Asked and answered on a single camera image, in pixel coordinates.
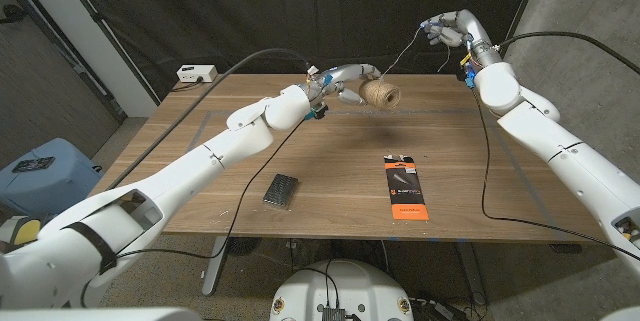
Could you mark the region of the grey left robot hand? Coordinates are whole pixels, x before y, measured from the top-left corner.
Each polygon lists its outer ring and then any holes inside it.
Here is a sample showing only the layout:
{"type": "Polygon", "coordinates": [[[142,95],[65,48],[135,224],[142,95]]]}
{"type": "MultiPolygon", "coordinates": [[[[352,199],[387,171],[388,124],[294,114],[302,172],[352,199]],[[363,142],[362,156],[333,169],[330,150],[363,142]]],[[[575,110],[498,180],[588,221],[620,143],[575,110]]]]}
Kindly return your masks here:
{"type": "Polygon", "coordinates": [[[348,82],[379,79],[381,72],[371,64],[347,64],[310,76],[303,86],[312,107],[321,104],[324,97],[336,93],[338,100],[347,105],[365,106],[367,101],[345,86],[348,82]]]}

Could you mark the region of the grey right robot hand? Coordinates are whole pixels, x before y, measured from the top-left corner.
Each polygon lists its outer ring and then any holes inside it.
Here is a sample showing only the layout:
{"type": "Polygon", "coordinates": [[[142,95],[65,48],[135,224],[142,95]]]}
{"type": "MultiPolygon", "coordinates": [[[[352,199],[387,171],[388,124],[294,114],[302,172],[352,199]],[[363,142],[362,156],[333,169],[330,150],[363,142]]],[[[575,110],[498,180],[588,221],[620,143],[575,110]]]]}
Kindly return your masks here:
{"type": "Polygon", "coordinates": [[[432,16],[420,24],[432,45],[443,43],[449,47],[465,47],[471,58],[481,67],[503,61],[493,48],[486,30],[466,9],[432,16]]]}

